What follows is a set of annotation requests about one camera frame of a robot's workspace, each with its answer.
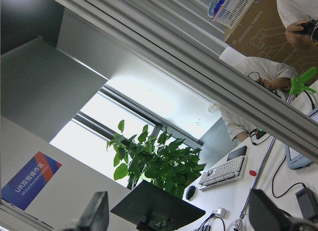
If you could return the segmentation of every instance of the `power adapter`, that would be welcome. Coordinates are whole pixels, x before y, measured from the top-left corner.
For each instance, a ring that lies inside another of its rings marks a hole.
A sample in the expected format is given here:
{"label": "power adapter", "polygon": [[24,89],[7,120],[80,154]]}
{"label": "power adapter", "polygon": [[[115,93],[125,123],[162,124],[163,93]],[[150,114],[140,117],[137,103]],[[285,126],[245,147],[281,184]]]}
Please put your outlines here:
{"label": "power adapter", "polygon": [[263,131],[263,130],[261,130],[261,129],[258,129],[258,130],[255,132],[256,139],[260,139],[260,138],[263,137],[265,134],[266,134],[265,131]]}
{"label": "power adapter", "polygon": [[215,212],[215,216],[218,216],[220,218],[224,218],[226,212],[227,212],[226,209],[218,208],[218,210]]}
{"label": "power adapter", "polygon": [[304,187],[296,193],[303,218],[318,223],[318,202],[312,190]]}

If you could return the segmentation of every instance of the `red object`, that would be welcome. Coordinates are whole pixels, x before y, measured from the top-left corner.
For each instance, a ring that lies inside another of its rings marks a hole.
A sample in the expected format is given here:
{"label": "red object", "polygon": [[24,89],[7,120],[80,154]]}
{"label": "red object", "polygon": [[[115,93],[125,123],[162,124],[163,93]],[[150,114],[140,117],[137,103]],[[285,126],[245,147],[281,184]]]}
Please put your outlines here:
{"label": "red object", "polygon": [[256,175],[257,175],[257,173],[256,173],[255,170],[249,170],[249,174],[250,174],[251,176],[256,176]]}

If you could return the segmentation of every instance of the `metal pole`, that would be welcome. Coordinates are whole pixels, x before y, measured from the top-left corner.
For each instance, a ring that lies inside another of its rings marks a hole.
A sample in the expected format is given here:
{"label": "metal pole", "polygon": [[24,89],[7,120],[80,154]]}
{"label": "metal pole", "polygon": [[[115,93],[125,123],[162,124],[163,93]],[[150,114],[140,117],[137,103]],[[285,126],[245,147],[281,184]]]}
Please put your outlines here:
{"label": "metal pole", "polygon": [[[294,97],[294,96],[290,94],[290,95],[288,96],[287,103],[290,104],[293,97]],[[267,160],[268,160],[268,158],[269,158],[269,155],[270,155],[270,153],[271,153],[271,151],[272,151],[272,149],[273,149],[273,146],[274,146],[275,142],[276,142],[276,138],[275,138],[275,137],[272,137],[272,139],[271,139],[271,141],[270,141],[270,143],[269,143],[269,146],[268,146],[268,148],[267,148],[266,154],[265,154],[265,156],[264,156],[264,158],[263,158],[263,160],[262,160],[262,163],[260,164],[258,174],[257,174],[257,176],[256,176],[255,179],[254,179],[254,182],[253,182],[253,184],[252,184],[251,189],[254,189],[254,188],[257,186],[257,184],[258,184],[258,182],[259,182],[259,180],[260,180],[260,177],[261,177],[261,175],[262,175],[262,173],[263,173],[263,170],[264,170],[264,168],[265,168],[265,165],[266,165],[266,163],[267,163]],[[240,213],[239,219],[237,219],[237,220],[235,221],[235,227],[234,227],[234,230],[235,230],[235,231],[240,231],[241,228],[243,227],[242,220],[243,220],[243,218],[245,217],[245,214],[246,214],[246,211],[247,211],[248,201],[249,201],[249,195],[248,195],[248,197],[247,197],[247,199],[246,199],[246,201],[245,201],[245,204],[244,204],[243,209],[242,209],[242,211],[241,211],[241,213]]]}

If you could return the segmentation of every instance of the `green clamp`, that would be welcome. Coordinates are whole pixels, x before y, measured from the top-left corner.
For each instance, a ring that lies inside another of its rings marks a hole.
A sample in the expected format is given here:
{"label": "green clamp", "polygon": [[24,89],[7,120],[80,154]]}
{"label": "green clamp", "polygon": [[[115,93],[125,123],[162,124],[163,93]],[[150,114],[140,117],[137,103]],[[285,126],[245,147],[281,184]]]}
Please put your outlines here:
{"label": "green clamp", "polygon": [[303,73],[299,77],[294,77],[291,79],[291,89],[289,94],[296,95],[298,93],[303,92],[303,90],[308,90],[312,93],[316,93],[316,91],[312,88],[309,88],[304,85],[306,81],[312,78],[317,73],[317,67],[311,67],[305,73]]}

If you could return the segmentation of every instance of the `cardboard box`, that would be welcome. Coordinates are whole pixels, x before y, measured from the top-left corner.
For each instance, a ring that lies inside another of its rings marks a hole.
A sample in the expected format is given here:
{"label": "cardboard box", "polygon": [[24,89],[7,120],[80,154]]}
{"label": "cardboard box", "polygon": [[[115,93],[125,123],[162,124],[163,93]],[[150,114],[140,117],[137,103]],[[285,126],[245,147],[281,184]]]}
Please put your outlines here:
{"label": "cardboard box", "polygon": [[[245,56],[257,56],[295,67],[301,75],[318,67],[318,45],[298,50],[287,42],[276,0],[256,0],[235,28],[225,33],[226,43]],[[309,81],[312,84],[318,75]]]}

